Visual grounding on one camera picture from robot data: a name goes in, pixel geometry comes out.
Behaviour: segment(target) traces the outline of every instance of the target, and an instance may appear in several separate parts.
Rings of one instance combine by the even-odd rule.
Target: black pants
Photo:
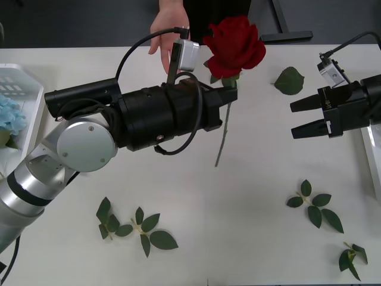
[[[209,24],[219,24],[226,17],[248,15],[251,0],[184,0],[192,41],[202,44],[210,35]]]

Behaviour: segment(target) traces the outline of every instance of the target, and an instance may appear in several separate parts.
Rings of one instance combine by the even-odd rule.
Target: human hand
[[[160,12],[157,14],[151,26],[151,33],[174,27],[189,27],[188,15],[186,14],[183,3],[179,0],[162,0],[160,1]],[[161,62],[166,73],[169,71],[173,42],[179,37],[179,34],[168,33],[157,36],[151,41],[151,48],[148,53],[153,55],[160,46]]]

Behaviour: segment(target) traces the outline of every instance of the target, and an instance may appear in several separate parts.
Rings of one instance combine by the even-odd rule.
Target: black cylinder
[[[137,151],[176,135],[172,107],[165,90],[159,86],[123,94],[119,108],[126,128],[119,147]]]
[[[118,81],[115,78],[105,79],[99,82],[92,82],[73,88],[62,89],[60,91],[48,92],[45,94],[45,102],[48,106],[50,114],[53,117],[57,117],[57,115],[59,115],[66,119],[67,116],[75,111],[94,105],[94,102],[78,101],[70,104],[67,108],[62,110],[62,114],[58,114],[61,107],[71,100],[91,98],[106,105],[111,103],[111,95],[114,93],[120,94]]]

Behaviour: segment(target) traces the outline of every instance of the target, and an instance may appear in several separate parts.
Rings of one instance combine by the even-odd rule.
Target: white tray
[[[361,128],[376,198],[381,203],[381,125]]]
[[[0,93],[20,105],[27,127],[15,138],[20,150],[0,149],[0,172],[9,175],[36,144],[44,108],[43,85],[18,64],[0,64]]]

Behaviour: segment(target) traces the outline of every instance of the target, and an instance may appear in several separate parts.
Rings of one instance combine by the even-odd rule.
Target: metal stand
[[[262,35],[260,39],[264,43],[308,41],[314,36],[311,31],[290,32],[288,30],[286,19],[283,15],[279,0],[271,0],[271,2],[276,13],[276,20],[280,28],[280,33]]]

